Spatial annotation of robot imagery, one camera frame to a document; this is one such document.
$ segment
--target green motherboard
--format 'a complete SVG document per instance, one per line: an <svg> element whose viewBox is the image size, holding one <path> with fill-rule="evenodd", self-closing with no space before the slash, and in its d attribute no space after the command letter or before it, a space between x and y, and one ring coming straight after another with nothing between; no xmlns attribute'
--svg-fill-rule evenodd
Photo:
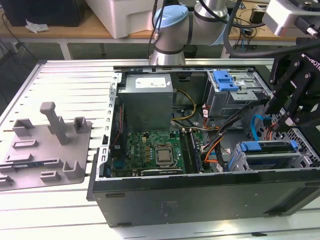
<svg viewBox="0 0 320 240"><path fill-rule="evenodd" d="M199 150L205 144L203 134L193 131L193 136ZM113 173L118 177L128 176L132 170L159 168L176 168L186 173L179 131L130 132L127 153L125 159L113 163Z"/></svg>

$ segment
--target black computer case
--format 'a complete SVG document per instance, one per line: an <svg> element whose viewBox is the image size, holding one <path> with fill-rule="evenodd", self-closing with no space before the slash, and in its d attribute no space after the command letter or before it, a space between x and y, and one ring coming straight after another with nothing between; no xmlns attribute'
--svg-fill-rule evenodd
<svg viewBox="0 0 320 240"><path fill-rule="evenodd" d="M12 26L35 24L77 27L85 16L84 0L1 0Z"/></svg>

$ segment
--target cpu socket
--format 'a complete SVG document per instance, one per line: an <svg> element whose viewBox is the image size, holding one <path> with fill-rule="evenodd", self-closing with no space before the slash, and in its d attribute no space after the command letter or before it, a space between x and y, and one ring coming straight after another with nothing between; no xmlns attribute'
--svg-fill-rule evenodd
<svg viewBox="0 0 320 240"><path fill-rule="evenodd" d="M172 146L155 147L155 164L160 167L170 167L174 164Z"/></svg>

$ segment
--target open computer tower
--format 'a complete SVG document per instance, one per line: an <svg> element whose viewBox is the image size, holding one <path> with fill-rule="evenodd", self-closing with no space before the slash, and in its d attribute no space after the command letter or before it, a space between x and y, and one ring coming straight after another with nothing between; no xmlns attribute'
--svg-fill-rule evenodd
<svg viewBox="0 0 320 240"><path fill-rule="evenodd" d="M238 110L271 97L265 66L114 72L111 129L88 189L110 227L285 216L319 196L314 125L271 132L257 118L255 140L252 119L264 114L255 105L223 132L219 152L208 150Z"/></svg>

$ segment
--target gray power supply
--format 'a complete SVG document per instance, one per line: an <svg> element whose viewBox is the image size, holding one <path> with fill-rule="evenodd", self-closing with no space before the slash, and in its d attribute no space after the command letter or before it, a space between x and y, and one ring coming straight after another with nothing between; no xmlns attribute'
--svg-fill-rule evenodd
<svg viewBox="0 0 320 240"><path fill-rule="evenodd" d="M168 131L173 94L170 74L129 74L118 92L126 106L128 131Z"/></svg>

